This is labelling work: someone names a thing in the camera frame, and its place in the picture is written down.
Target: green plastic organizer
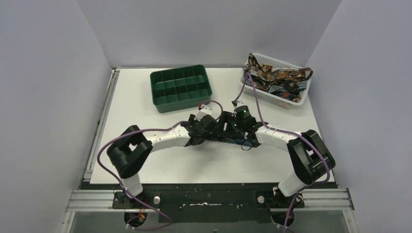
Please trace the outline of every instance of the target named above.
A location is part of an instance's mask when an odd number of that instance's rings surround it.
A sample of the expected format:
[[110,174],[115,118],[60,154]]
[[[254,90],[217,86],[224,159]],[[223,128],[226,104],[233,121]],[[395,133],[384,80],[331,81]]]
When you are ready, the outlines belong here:
[[203,65],[153,72],[150,84],[153,104],[160,113],[196,107],[212,96]]

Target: white plastic basket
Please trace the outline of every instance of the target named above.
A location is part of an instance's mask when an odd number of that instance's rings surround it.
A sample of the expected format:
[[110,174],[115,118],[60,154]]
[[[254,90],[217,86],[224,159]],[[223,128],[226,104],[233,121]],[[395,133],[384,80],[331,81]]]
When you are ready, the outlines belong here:
[[[253,53],[253,55],[256,57],[257,62],[259,62],[260,65],[262,65],[262,64],[272,65],[272,66],[274,66],[276,68],[279,68],[279,69],[301,69],[301,67],[298,67],[298,66],[292,65],[290,63],[280,61],[280,60],[277,60],[275,58],[268,57],[268,56],[265,56],[265,55],[262,55],[262,54],[259,54],[259,53]],[[240,73],[240,79],[239,79],[240,86],[243,86],[243,82],[242,82],[243,78],[244,77],[243,77],[243,71],[242,71]],[[261,91],[261,90],[258,90],[258,89],[256,89],[257,98],[260,99],[260,100],[267,101],[269,103],[272,103],[272,104],[277,105],[277,106],[282,107],[282,108],[291,109],[294,106],[299,106],[299,105],[303,104],[303,101],[305,101],[306,96],[308,95],[308,90],[309,90],[311,80],[312,80],[312,78],[310,78],[308,80],[307,85],[306,85],[306,90],[300,92],[301,100],[297,103],[293,102],[293,101],[290,101],[290,100],[287,100],[287,99],[284,99],[284,98],[281,98],[279,96],[269,94],[267,92],[264,92],[264,91]],[[243,92],[247,95],[254,96],[253,88],[251,86],[245,85],[245,88],[244,88]]]

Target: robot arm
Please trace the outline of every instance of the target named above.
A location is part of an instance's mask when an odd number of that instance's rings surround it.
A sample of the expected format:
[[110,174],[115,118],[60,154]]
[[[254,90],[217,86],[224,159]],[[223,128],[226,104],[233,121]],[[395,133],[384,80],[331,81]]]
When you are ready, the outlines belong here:
[[[335,167],[335,160],[316,131],[309,130],[299,134],[318,149],[329,169]],[[291,157],[294,171],[278,185],[279,190],[284,196],[289,197],[293,195],[326,174],[326,169],[320,158],[314,153],[309,155],[308,151],[311,148],[297,136],[262,126],[256,131],[256,138],[259,143],[286,151]]]
[[[118,171],[124,187],[132,195],[137,196],[143,191],[138,172],[151,152],[170,147],[199,145],[205,141],[207,135],[215,131],[217,121],[210,114],[204,114],[205,111],[206,109],[200,111],[196,116],[190,115],[189,121],[169,131],[137,133],[115,142],[107,149],[106,153]],[[122,135],[137,130],[139,127],[133,125]]]
[[[210,115],[211,112],[210,108],[203,107],[199,109],[197,115],[190,115],[188,121],[169,131],[137,133],[111,145],[107,149],[107,154],[125,188],[135,196],[143,191],[138,172],[151,152],[170,147],[195,146],[202,144],[206,139],[216,140],[216,138],[217,141],[236,144],[239,144],[237,139],[240,138],[242,143],[250,140],[256,146],[266,144],[288,152],[294,172],[278,185],[279,190],[286,197],[306,185],[313,184],[326,174],[320,158],[314,153],[308,154],[311,148],[305,142],[293,134],[266,128],[250,116],[247,106],[239,106],[233,113],[223,112],[219,122]],[[139,128],[136,125],[130,126],[123,134],[137,130]],[[309,130],[299,134],[319,150],[329,169],[335,167],[333,157],[317,132]]]

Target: white tabletop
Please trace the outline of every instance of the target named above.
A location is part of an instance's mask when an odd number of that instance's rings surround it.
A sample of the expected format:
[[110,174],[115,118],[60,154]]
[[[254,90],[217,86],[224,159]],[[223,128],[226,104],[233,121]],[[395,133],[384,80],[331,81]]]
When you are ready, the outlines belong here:
[[[152,102],[150,73],[162,69],[121,69],[103,130],[100,146],[118,137],[126,128],[137,125],[141,129],[168,128],[197,108],[160,114]],[[233,111],[231,101],[240,91],[241,68],[207,68],[213,95],[226,111]],[[249,106],[250,113],[258,119],[253,97],[243,94],[239,99]],[[282,129],[304,132],[313,129],[319,132],[309,98],[295,109],[286,110],[270,103],[259,101],[263,119]],[[220,109],[215,104],[215,116]],[[111,171],[116,169],[106,153],[102,162]],[[159,150],[149,155],[140,170],[142,183],[276,183],[293,171],[287,152],[261,145],[249,151],[239,145],[205,141],[198,146],[176,147]],[[95,163],[91,184],[111,184],[116,180]]]

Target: screw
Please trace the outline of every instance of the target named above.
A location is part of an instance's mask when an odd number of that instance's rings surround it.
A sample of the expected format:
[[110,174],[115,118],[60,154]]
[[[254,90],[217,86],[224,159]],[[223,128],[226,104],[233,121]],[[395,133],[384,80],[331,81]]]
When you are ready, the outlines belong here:
[[154,197],[153,198],[153,203],[156,204],[156,205],[159,204],[160,203],[160,197],[158,197],[158,196]]
[[265,198],[263,196],[259,196],[257,197],[257,201],[261,204],[263,204],[265,202]]

